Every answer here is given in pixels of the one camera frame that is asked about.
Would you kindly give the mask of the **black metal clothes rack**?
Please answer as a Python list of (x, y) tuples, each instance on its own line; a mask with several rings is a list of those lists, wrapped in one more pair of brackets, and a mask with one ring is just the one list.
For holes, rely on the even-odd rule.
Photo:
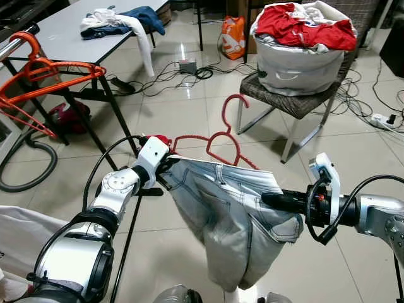
[[(139, 143), (136, 155), (146, 142), (145, 135), (131, 134), (124, 140)], [(141, 189), (133, 165), (106, 174), (93, 198), (84, 191), (81, 210), (47, 240), (34, 271), (26, 275), (29, 293), (11, 303), (115, 303), (130, 248), (125, 242), (119, 269), (113, 271), (113, 240), (125, 208), (130, 199), (163, 193), (156, 183)]]

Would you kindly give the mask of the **red wire hanger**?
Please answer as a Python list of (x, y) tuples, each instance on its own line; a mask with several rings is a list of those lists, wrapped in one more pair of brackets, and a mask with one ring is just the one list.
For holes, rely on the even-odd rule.
[[(224, 104), (222, 105), (222, 111), (220, 112), (220, 118), (222, 118), (222, 123), (225, 124), (226, 127), (224, 131), (216, 132), (213, 135), (208, 136), (207, 138), (206, 136), (200, 136), (196, 134), (186, 134), (182, 136), (177, 136), (176, 138), (173, 139), (173, 141), (169, 145), (170, 152), (177, 153), (178, 145), (181, 140), (186, 139), (202, 140), (206, 143), (205, 152), (211, 158), (214, 158), (226, 165), (239, 165), (240, 162), (245, 162), (245, 164), (251, 167), (252, 169), (259, 170), (259, 167), (257, 167), (257, 165), (255, 165), (254, 162), (252, 162), (250, 159), (242, 155), (240, 143), (233, 134), (234, 129), (233, 125), (231, 125), (231, 123), (228, 122), (228, 119), (226, 117), (226, 107), (228, 106), (230, 101), (234, 99), (237, 99), (240, 105), (250, 107), (249, 102), (246, 101), (242, 93), (234, 93), (233, 95), (227, 97), (224, 101)], [(227, 138), (233, 143), (235, 148), (235, 158), (233, 160), (226, 160), (225, 158), (222, 158), (220, 155), (214, 153), (213, 150), (211, 150), (211, 148), (213, 148), (213, 142), (216, 141), (217, 138)]]

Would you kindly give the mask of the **white power strip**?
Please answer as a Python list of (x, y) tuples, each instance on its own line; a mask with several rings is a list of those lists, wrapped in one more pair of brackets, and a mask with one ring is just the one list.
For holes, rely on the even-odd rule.
[(389, 116), (372, 114), (370, 124), (378, 129), (385, 129), (393, 132), (395, 130), (395, 116), (393, 116), (393, 119), (390, 119)]

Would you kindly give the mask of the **white patterned garment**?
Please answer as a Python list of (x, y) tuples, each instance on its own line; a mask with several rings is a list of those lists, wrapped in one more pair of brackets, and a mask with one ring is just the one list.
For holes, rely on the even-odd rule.
[(66, 223), (39, 211), (0, 205), (0, 303), (29, 293), (26, 275), (34, 271), (47, 240)]

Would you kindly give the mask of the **black power adapter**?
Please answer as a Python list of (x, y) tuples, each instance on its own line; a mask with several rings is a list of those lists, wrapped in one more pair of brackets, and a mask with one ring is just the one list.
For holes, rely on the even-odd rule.
[(117, 91), (119, 95), (132, 95), (132, 93), (136, 92), (136, 89), (127, 81), (123, 81), (120, 78), (112, 77), (109, 79), (109, 83), (112, 83), (117, 87)]

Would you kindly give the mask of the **brown round basket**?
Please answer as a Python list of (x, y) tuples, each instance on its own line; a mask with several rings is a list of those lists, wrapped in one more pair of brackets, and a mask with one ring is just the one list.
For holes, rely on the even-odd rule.
[(170, 8), (170, 3), (165, 3), (164, 5), (160, 6), (155, 12), (164, 26), (167, 26), (171, 22), (172, 9)]

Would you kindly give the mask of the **blue jeans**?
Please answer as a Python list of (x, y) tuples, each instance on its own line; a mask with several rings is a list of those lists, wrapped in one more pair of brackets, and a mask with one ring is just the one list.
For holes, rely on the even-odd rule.
[(147, 28), (157, 31), (160, 35), (165, 34), (164, 25), (157, 12), (149, 6), (140, 6), (122, 13), (116, 13), (110, 6), (87, 13), (79, 24), (79, 34), (83, 40), (123, 35), (128, 32), (144, 37)]

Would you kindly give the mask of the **white laundry bag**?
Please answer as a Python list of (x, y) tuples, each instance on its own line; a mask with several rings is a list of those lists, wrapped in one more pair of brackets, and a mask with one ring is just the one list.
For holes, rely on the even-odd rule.
[(266, 89), (277, 90), (286, 96), (314, 93), (314, 86), (330, 78), (325, 71), (329, 60), (347, 53), (343, 50), (292, 48), (274, 43), (271, 38), (250, 35), (255, 42), (258, 70), (266, 73), (279, 71), (274, 77), (259, 82)]

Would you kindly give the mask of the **grey power box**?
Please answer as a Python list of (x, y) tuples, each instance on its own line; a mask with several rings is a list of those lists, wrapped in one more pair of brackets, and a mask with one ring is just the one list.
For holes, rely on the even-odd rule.
[(177, 64), (180, 73), (193, 74), (198, 69), (197, 63), (194, 59), (179, 59)]

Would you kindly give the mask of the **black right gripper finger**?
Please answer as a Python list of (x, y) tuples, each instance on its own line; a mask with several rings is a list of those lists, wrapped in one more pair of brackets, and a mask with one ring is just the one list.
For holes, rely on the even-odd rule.
[(283, 191), (282, 193), (263, 193), (262, 203), (274, 210), (287, 211), (288, 213), (309, 213), (307, 194), (301, 191)]

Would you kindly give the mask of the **white jeans black stitching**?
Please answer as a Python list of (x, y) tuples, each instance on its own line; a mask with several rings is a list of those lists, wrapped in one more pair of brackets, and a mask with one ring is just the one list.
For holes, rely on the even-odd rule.
[(180, 217), (205, 247), (208, 277), (226, 292), (267, 274), (303, 230), (300, 214), (272, 210), (263, 193), (282, 193), (271, 171), (173, 155), (165, 178)]

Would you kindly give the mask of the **red vacuum cleaner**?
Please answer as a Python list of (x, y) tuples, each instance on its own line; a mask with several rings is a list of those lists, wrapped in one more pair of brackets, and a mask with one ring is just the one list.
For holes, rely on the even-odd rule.
[(53, 118), (58, 130), (68, 134), (84, 134), (87, 133), (87, 127), (81, 123), (79, 113), (84, 118), (92, 118), (92, 111), (86, 104), (76, 101), (77, 107), (72, 107), (66, 102), (53, 107), (48, 114)]

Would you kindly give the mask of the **black frame desk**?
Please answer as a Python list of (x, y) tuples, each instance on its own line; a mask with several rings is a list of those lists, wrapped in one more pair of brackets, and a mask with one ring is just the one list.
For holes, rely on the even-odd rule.
[(202, 11), (212, 11), (214, 14), (244, 18), (244, 38), (246, 41), (245, 55), (255, 53), (255, 42), (250, 35), (250, 29), (263, 6), (275, 3), (275, 0), (192, 0), (200, 12), (196, 12), (196, 25), (201, 29)]

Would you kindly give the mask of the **grey right robot leg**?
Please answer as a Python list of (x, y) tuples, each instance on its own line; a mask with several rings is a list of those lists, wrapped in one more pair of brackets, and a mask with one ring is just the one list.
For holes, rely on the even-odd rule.
[(257, 298), (255, 303), (292, 303), (292, 301), (286, 295), (268, 292), (268, 294)]

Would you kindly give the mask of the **black square box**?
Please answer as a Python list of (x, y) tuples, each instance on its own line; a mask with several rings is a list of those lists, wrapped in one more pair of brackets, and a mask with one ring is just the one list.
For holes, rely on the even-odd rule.
[(381, 48), (380, 57), (391, 72), (399, 78), (404, 77), (404, 19), (393, 22), (391, 32)]

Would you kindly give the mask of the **white long sleeve garment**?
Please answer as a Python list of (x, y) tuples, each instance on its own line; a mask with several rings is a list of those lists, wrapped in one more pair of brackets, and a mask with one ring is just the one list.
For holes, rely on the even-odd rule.
[(112, 9), (95, 9), (92, 13), (86, 14), (83, 20), (81, 20), (79, 32), (83, 40), (133, 32), (138, 38), (138, 48), (145, 66), (145, 72), (150, 77), (154, 76), (152, 66), (153, 47), (147, 37), (144, 26), (137, 18), (116, 14)]

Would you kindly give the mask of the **brown plaid chair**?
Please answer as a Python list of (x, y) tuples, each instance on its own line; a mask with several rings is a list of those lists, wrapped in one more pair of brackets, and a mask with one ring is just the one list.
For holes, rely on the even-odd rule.
[[(380, 0), (325, 0), (325, 3), (351, 18), (354, 27), (358, 30), (359, 42), (364, 42), (367, 30), (371, 28), (371, 22), (376, 8), (380, 5)], [(326, 67), (325, 71), (330, 78), (324, 81), (323, 84), (314, 86), (312, 89), (314, 89), (315, 92), (309, 93), (308, 95), (301, 95), (300, 93), (294, 96), (282, 95), (282, 93), (277, 92), (277, 90), (266, 89), (259, 82), (263, 78), (274, 77), (279, 71), (266, 73), (260, 70), (243, 78), (240, 85), (240, 93), (246, 97), (251, 97), (257, 101), (268, 104), (268, 109), (256, 116), (249, 123), (243, 124), (242, 112), (243, 109), (246, 108), (246, 105), (240, 106), (237, 111), (237, 134), (248, 132), (255, 124), (262, 121), (262, 119), (274, 112), (274, 110), (292, 116), (295, 122), (286, 136), (285, 149), (281, 155), (281, 162), (288, 162), (300, 148), (313, 139), (315, 135), (318, 135), (321, 128), (326, 124), (338, 89), (340, 89), (341, 83), (343, 83), (349, 69), (351, 69), (356, 59), (358, 49), (358, 47), (352, 48), (344, 55), (329, 60), (329, 66)], [(321, 105), (325, 106), (325, 110), (321, 113), (321, 121), (319, 124), (302, 140), (298, 141), (295, 139), (295, 130), (304, 121), (306, 115), (313, 113), (314, 110)]]

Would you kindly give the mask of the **orange hanger bunch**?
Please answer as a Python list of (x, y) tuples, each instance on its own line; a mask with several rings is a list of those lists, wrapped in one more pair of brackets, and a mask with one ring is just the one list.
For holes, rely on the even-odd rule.
[[(40, 132), (50, 136), (50, 138), (55, 138), (57, 136), (56, 133), (49, 129), (43, 122), (38, 121), (38, 119), (26, 113), (25, 110), (20, 109), (18, 104), (35, 97), (40, 97), (41, 95), (48, 95), (48, 93), (68, 89), (73, 85), (84, 83), (84, 81), (89, 81), (90, 79), (103, 77), (107, 70), (104, 67), (97, 66), (97, 64), (87, 62), (52, 61), (48, 57), (41, 55), (41, 48), (37, 38), (27, 31), (15, 32), (9, 37), (8, 44), (0, 48), (0, 61), (8, 58), (9, 55), (23, 44), (29, 44), (31, 48), (31, 52), (28, 55), (28, 63), (24, 64), (20, 72), (0, 85), (0, 122), (6, 119), (6, 122), (11, 124), (15, 122), (21, 123), (30, 127), (35, 132)], [(30, 83), (36, 83), (42, 79), (57, 76), (59, 73), (62, 73), (61, 68), (66, 67), (85, 68), (87, 72), (80, 78), (62, 81), (61, 83), (32, 90), (32, 92), (21, 93), (21, 95), (16, 97), (9, 97), (6, 94), (9, 85), (13, 84), (15, 81), (26, 79)]]

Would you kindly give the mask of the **white table black legs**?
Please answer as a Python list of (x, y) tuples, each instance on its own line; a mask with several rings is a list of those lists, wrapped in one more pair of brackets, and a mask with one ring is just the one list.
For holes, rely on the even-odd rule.
[[(78, 23), (84, 18), (86, 13), (98, 8), (108, 8), (115, 6), (119, 11), (130, 11), (140, 6), (149, 6), (158, 11), (160, 8), (168, 8), (170, 0), (78, 0), (66, 8), (61, 9), (55, 14), (44, 18), (37, 23), (40, 31), (35, 35), (41, 46), (44, 57), (50, 60), (59, 61), (77, 61), (101, 66), (101, 63), (121, 46), (128, 38), (135, 37), (132, 33), (124, 35), (113, 35), (112, 37), (104, 37), (101, 39), (82, 40), (79, 37)], [(0, 59), (0, 62), (9, 70), (11, 76), (17, 75), (20, 68), (24, 66), (28, 60), (28, 53), (31, 47), (22, 46), (9, 55), (8, 59)], [(108, 103), (112, 107), (112, 111), (123, 130), (124, 136), (132, 135), (126, 124), (125, 118), (119, 110), (118, 101), (110, 88), (110, 83), (106, 76), (101, 76), (90, 81), (92, 88), (90, 94), (78, 90), (72, 92), (69, 88), (58, 90), (50, 93), (50, 95), (58, 95), (64, 98), (70, 105), (75, 105), (75, 101), (81, 97), (87, 100)], [(79, 118), (81, 124), (88, 129), (90, 138), (104, 154), (107, 147), (104, 146), (101, 139), (98, 138), (95, 130), (90, 127), (88, 118)]]

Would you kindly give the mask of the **red cloth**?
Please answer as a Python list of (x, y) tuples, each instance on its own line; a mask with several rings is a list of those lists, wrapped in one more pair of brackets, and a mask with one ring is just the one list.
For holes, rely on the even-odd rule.
[(167, 147), (170, 149), (171, 145), (172, 145), (172, 139), (168, 138), (167, 136), (164, 135), (160, 135), (160, 134), (153, 134), (153, 135), (146, 135), (145, 138), (147, 139), (147, 141), (149, 141), (150, 139), (156, 139), (158, 141), (161, 141), (162, 144), (167, 145)]

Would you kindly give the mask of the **red sports garment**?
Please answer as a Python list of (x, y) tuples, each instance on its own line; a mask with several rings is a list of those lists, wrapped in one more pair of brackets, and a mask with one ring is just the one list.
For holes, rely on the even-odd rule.
[(274, 43), (292, 48), (352, 51), (357, 44), (351, 18), (321, 0), (268, 4), (250, 32), (257, 38), (271, 38)]

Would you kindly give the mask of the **orange printed bag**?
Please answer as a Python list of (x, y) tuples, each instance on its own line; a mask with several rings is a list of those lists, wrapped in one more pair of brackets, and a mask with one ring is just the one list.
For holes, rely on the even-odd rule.
[(220, 52), (230, 60), (237, 60), (246, 53), (244, 17), (226, 16), (220, 29)]

